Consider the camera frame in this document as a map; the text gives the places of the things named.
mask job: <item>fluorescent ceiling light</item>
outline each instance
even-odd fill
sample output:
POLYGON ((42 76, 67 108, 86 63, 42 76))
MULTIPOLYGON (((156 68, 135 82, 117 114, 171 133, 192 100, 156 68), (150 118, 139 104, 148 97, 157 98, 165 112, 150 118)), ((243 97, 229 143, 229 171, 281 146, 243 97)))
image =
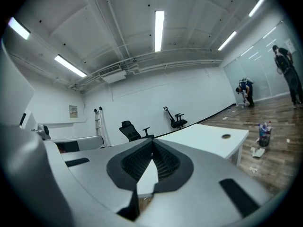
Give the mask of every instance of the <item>fluorescent ceiling light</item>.
POLYGON ((259 53, 259 51, 258 51, 257 53, 255 53, 255 54, 253 54, 252 56, 250 56, 248 59, 250 59, 251 57, 255 56, 255 55, 258 54, 258 53, 259 53))
POLYGON ((9 21, 9 26, 26 40, 29 37, 30 32, 25 29, 20 23, 18 23, 13 17, 9 21))
POLYGON ((268 47, 270 44, 272 44, 275 41, 276 41, 276 39, 274 39, 272 42, 270 42, 266 47, 268 47))
POLYGON ((78 74, 80 77, 85 77, 86 74, 84 74, 82 71, 75 68, 72 64, 70 64, 67 60, 65 60, 62 56, 57 55, 55 58, 56 61, 58 61, 61 65, 65 66, 66 68, 70 69, 71 71, 78 74))
POLYGON ((248 16, 253 16, 254 13, 257 11, 257 9, 261 6, 261 4, 264 2, 264 0, 259 0, 257 2, 257 4, 254 6, 254 8, 250 11, 250 13, 248 14, 248 16))
POLYGON ((227 43, 236 35, 236 31, 233 31, 232 32, 232 34, 227 38, 227 40, 225 40, 225 42, 219 47, 219 51, 221 50, 221 49, 223 49, 226 45, 227 45, 227 43))
MULTIPOLYGON (((252 49, 253 48, 253 46, 252 47, 250 47, 247 51, 249 51, 250 49, 252 49)), ((246 51, 246 52, 247 52, 246 51)), ((246 52, 244 52, 242 55, 244 55, 246 52)), ((240 56, 242 56, 242 55, 240 55, 240 56)))
MULTIPOLYGON (((262 55, 261 55, 261 56, 262 56, 262 55)), ((256 59, 254 59, 254 61, 257 60, 257 59, 259 59, 261 56, 259 56, 259 57, 257 57, 256 59)))
POLYGON ((274 27, 271 31, 269 31, 262 39, 266 38, 267 35, 269 35, 271 32, 273 32, 276 29, 276 27, 274 27))
POLYGON ((164 11, 156 11, 156 13, 155 13, 155 52, 158 52, 161 50, 163 24, 164 24, 164 11))

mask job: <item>white desk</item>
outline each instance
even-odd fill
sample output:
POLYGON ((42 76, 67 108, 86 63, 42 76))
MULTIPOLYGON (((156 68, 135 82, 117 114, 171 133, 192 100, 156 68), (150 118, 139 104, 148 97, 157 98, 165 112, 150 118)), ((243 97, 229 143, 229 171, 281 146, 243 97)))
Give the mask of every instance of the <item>white desk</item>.
MULTIPOLYGON (((188 147, 208 151, 225 159, 232 157, 232 162, 236 166, 239 166, 242 155, 242 145, 248 133, 249 131, 247 130, 234 130, 194 124, 157 139, 172 141, 188 147), (225 134, 230 134, 231 137, 223 139, 222 136, 225 134)), ((153 192, 154 185, 157 182, 157 167, 152 160, 137 184, 138 196, 149 196, 153 192)))

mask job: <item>wooden floor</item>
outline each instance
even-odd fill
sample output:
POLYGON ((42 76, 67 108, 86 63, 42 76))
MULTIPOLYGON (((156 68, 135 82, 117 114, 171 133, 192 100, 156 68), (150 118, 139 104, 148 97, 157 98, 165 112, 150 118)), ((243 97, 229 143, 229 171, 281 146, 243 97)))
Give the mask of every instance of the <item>wooden floor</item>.
POLYGON ((303 153, 303 109, 293 109, 290 96, 256 102, 252 109, 233 106, 231 110, 225 110, 201 124, 249 130, 239 168, 273 195, 286 189, 294 179, 303 153), (260 148, 256 143, 258 124, 264 121, 271 121, 273 127, 270 143, 265 147, 264 155, 255 158, 251 156, 250 148, 260 148), (250 171, 250 166, 257 168, 257 172, 250 171))

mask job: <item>black office chair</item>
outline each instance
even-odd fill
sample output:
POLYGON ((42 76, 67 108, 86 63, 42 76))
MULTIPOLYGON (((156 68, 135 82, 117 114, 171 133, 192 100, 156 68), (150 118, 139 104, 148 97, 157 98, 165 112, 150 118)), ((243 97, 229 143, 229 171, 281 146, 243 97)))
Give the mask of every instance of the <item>black office chair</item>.
POLYGON ((150 127, 144 129, 146 136, 141 137, 141 135, 138 133, 138 131, 134 128, 132 123, 130 121, 123 121, 122 127, 119 128, 119 130, 128 138, 129 142, 142 139, 142 138, 154 138, 155 136, 153 134, 148 135, 147 130, 150 127))
POLYGON ((168 111, 168 108, 167 108, 167 107, 163 107, 163 108, 164 108, 164 110, 165 110, 166 112, 168 112, 169 115, 170 115, 170 125, 171 125, 172 128, 174 128, 174 129, 175 129, 175 128, 181 129, 181 128, 184 127, 183 125, 187 123, 186 120, 181 119, 181 117, 182 117, 184 114, 176 114, 175 117, 177 118, 177 121, 175 121, 174 118, 173 118, 173 116, 171 116, 170 112, 168 111))

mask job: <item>paper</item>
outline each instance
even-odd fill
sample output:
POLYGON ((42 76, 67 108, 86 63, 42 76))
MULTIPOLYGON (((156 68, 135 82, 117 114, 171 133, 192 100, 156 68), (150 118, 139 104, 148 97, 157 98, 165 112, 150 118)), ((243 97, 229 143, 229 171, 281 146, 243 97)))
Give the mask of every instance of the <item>paper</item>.
POLYGON ((256 150, 256 148, 254 148, 254 147, 250 148, 250 153, 251 153, 252 157, 260 158, 261 156, 263 156, 264 152, 265 152, 265 149, 262 149, 262 148, 260 148, 258 150, 256 150))
POLYGON ((296 51, 295 48, 294 48, 294 44, 290 39, 286 40, 285 44, 286 44, 290 53, 294 53, 296 51))
POLYGON ((255 168, 255 167, 250 167, 250 171, 252 171, 253 173, 256 173, 257 172, 257 168, 255 168))

